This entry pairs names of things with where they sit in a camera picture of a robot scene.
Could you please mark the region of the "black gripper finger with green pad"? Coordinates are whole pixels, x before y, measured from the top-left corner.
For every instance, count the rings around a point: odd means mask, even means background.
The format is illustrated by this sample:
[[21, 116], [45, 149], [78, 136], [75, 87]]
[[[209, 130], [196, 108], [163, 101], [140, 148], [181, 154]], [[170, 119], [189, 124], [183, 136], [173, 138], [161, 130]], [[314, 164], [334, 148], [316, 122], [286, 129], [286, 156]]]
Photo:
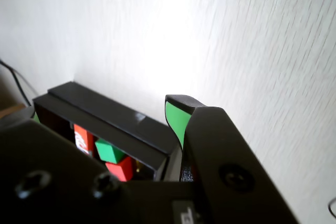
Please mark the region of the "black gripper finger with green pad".
[[115, 176], [29, 114], [1, 119], [1, 223], [139, 223]]
[[206, 223], [296, 223], [278, 189], [224, 109], [165, 97], [165, 118], [196, 187]]

